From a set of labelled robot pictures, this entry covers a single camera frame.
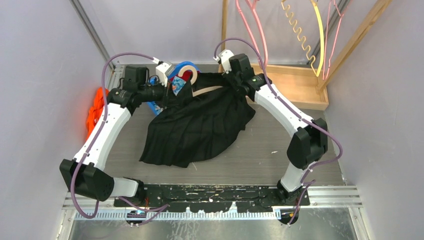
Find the wooden hanger with metal hook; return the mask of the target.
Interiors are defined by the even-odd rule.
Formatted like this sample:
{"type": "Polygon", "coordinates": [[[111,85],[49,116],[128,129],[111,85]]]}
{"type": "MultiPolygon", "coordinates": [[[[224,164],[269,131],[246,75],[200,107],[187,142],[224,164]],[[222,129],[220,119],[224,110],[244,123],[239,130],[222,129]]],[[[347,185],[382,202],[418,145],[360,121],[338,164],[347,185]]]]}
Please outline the wooden hanger with metal hook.
{"type": "Polygon", "coordinates": [[[288,20],[289,25],[292,27],[293,33],[296,35],[297,41],[300,43],[302,50],[304,51],[305,57],[309,62],[309,66],[316,77],[319,77],[323,71],[325,63],[325,34],[324,34],[324,24],[316,0],[310,0],[314,14],[317,20],[318,33],[319,33],[319,60],[317,67],[314,67],[314,63],[317,61],[317,56],[315,53],[312,53],[312,47],[309,44],[306,44],[307,37],[303,33],[303,29],[299,26],[299,21],[295,17],[295,13],[292,11],[291,5],[286,4],[286,0],[280,2],[281,7],[284,11],[285,17],[288,20]]]}

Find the black garment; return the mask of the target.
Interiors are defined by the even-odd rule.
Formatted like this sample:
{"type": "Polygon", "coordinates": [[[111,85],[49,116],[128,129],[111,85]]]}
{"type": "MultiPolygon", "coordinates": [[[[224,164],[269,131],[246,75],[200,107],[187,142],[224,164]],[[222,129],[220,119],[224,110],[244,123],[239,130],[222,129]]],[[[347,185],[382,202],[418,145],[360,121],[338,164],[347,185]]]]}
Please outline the black garment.
{"type": "Polygon", "coordinates": [[[165,108],[148,125],[140,161],[186,168],[213,159],[230,147],[256,111],[227,86],[191,96],[186,85],[179,105],[165,108]]]}

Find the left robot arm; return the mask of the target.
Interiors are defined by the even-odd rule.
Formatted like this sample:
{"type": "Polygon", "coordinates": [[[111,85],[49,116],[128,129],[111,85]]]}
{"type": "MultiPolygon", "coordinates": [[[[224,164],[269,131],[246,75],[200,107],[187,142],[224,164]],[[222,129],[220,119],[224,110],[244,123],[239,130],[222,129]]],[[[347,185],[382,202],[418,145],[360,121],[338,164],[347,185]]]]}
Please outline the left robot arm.
{"type": "Polygon", "coordinates": [[[104,169],[112,146],[124,125],[142,103],[164,98],[169,75],[173,70],[171,63],[160,62],[155,68],[157,82],[152,84],[147,67],[127,65],[124,68],[119,86],[107,93],[99,121],[82,148],[71,160],[63,159],[59,165],[59,171],[72,194],[99,202],[110,197],[126,197],[135,207],[145,202],[146,193],[142,181],[112,177],[104,169]]]}

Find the pink wire hanger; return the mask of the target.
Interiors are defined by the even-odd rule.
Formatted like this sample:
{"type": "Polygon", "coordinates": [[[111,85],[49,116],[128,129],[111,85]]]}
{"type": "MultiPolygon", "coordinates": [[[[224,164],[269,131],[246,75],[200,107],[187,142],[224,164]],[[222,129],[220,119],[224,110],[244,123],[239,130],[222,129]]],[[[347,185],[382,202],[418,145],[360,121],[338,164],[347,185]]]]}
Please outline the pink wire hanger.
{"type": "Polygon", "coordinates": [[[339,31],[345,16],[348,0],[330,0],[328,3],[328,15],[324,32],[324,62],[322,69],[322,80],[327,80],[330,75],[332,60],[339,37],[339,31]]]}

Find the blue floral garment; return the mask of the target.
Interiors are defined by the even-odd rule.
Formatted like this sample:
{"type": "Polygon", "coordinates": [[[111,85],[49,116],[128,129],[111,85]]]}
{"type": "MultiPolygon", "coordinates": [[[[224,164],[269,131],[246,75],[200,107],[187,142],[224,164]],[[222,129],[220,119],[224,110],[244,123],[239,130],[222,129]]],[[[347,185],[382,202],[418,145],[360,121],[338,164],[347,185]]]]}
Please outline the blue floral garment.
{"type": "Polygon", "coordinates": [[[178,76],[174,76],[171,81],[171,90],[175,96],[179,94],[181,89],[186,84],[186,81],[178,76]]]}

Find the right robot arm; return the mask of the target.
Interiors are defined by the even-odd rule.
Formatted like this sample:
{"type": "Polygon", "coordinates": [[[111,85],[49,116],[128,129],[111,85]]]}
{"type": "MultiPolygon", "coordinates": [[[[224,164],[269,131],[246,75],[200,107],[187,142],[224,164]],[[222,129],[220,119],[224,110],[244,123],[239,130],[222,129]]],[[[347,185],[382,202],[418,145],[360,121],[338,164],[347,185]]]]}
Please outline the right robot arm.
{"type": "Polygon", "coordinates": [[[216,60],[236,92],[266,109],[291,137],[286,151],[289,164],[276,187],[279,202],[291,205],[302,190],[304,174],[328,151],[326,121],[299,110],[264,73],[256,74],[246,54],[225,50],[216,60]]]}

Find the red pleated skirt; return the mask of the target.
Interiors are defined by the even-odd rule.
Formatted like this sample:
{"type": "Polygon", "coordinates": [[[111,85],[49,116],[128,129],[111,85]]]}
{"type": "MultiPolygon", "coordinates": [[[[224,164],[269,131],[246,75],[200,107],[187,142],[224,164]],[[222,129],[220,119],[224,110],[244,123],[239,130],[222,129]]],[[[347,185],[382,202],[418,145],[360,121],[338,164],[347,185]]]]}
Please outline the red pleated skirt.
{"type": "Polygon", "coordinates": [[[179,76],[185,82],[189,82],[193,77],[193,72],[190,70],[185,71],[182,75],[179,76]]]}

